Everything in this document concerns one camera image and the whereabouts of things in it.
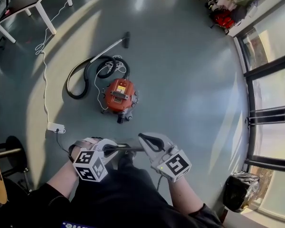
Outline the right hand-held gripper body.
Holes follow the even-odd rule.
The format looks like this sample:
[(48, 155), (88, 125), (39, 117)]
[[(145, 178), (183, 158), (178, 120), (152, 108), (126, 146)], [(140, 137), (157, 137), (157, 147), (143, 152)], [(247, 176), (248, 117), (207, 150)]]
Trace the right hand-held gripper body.
[(192, 164), (183, 150), (173, 155), (165, 153), (152, 163), (152, 168), (171, 182), (178, 181), (191, 167)]

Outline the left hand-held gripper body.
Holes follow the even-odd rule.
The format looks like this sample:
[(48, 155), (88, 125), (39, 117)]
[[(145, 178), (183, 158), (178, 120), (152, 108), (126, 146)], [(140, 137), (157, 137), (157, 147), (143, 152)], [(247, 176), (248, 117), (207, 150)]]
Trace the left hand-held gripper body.
[(85, 148), (82, 140), (69, 147), (71, 162), (79, 178), (83, 181), (100, 182), (108, 174), (103, 163), (104, 152)]

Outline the person's left hand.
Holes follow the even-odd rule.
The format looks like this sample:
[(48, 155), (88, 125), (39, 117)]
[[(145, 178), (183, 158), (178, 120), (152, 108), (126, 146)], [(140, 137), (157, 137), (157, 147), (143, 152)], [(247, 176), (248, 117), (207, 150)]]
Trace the person's left hand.
[(83, 139), (82, 141), (85, 144), (85, 148), (91, 148), (95, 144), (100, 142), (101, 140), (102, 138), (99, 138), (99, 137), (88, 137), (88, 138)]

